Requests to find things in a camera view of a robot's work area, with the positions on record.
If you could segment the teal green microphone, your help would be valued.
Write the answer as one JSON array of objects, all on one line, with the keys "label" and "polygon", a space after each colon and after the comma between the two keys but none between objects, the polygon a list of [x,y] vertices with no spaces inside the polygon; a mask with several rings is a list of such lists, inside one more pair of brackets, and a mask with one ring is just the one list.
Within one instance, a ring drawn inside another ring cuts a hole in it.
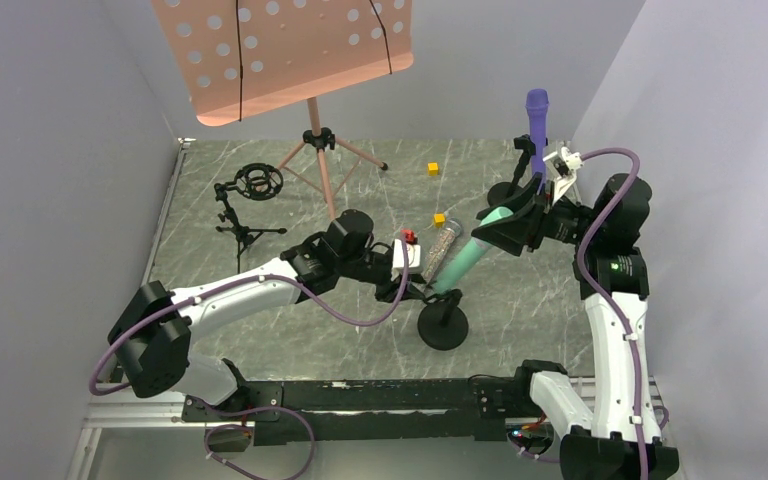
[{"label": "teal green microphone", "polygon": [[492,245],[471,237],[451,261],[436,275],[431,283],[431,289],[437,295],[442,295],[455,288],[462,279],[491,249]]}]

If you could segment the purple microphone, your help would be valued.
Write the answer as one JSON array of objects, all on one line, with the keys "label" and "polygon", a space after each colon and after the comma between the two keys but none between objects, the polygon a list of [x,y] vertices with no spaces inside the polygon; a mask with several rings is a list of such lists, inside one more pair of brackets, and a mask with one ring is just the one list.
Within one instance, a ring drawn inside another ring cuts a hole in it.
[{"label": "purple microphone", "polygon": [[529,136],[534,144],[534,152],[530,158],[532,175],[539,174],[542,180],[546,180],[546,166],[543,157],[547,145],[548,92],[540,88],[530,90],[527,93],[525,108],[529,118]]}]

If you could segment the black desk mic stand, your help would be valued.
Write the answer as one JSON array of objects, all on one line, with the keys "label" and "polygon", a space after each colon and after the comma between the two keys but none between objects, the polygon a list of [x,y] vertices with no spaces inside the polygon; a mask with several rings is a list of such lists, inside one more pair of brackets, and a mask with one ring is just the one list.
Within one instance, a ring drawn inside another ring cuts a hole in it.
[{"label": "black desk mic stand", "polygon": [[519,189],[519,182],[530,165],[532,156],[536,153],[536,146],[529,134],[524,134],[513,139],[514,149],[520,152],[512,179],[508,182],[499,182],[493,185],[487,193],[486,199],[489,206],[497,205],[514,195]]}]

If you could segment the black round base mic stand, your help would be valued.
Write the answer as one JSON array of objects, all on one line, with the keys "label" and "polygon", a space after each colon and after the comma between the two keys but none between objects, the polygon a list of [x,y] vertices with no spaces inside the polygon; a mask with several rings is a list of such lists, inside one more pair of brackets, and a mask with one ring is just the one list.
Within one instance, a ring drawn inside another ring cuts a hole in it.
[{"label": "black round base mic stand", "polygon": [[459,347],[469,334],[468,318],[459,305],[426,305],[418,317],[417,328],[423,342],[439,351]]}]

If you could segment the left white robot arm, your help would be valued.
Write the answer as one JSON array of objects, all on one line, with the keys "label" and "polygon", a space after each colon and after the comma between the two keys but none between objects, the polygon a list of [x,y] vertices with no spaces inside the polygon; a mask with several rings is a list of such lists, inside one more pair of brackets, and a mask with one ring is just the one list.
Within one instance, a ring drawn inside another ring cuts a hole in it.
[{"label": "left white robot arm", "polygon": [[401,231],[378,252],[373,228],[366,213],[346,210],[326,230],[247,272],[173,290],[159,281],[146,283],[111,328],[104,356],[116,359],[122,386],[138,398],[177,391],[218,405],[241,393],[245,381],[232,362],[192,353],[192,343],[214,330],[306,301],[361,327],[363,321],[337,312],[322,298],[342,279],[374,286],[376,301],[391,309],[404,300],[439,306],[450,299],[448,293],[433,292],[420,275],[422,254],[411,232]]}]

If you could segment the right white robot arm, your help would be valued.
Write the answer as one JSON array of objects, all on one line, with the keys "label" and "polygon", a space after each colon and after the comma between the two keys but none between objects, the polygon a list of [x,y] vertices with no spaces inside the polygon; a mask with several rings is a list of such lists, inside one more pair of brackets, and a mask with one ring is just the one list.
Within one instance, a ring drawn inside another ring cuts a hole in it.
[{"label": "right white robot arm", "polygon": [[563,368],[523,363],[526,398],[559,438],[565,479],[668,479],[677,473],[676,448],[665,445],[648,385],[645,353],[650,288],[636,243],[650,212],[651,187],[615,174],[591,207],[557,199],[534,176],[525,187],[477,214],[471,235],[511,255],[544,240],[571,244],[575,278],[587,314],[596,380],[588,407]]}]

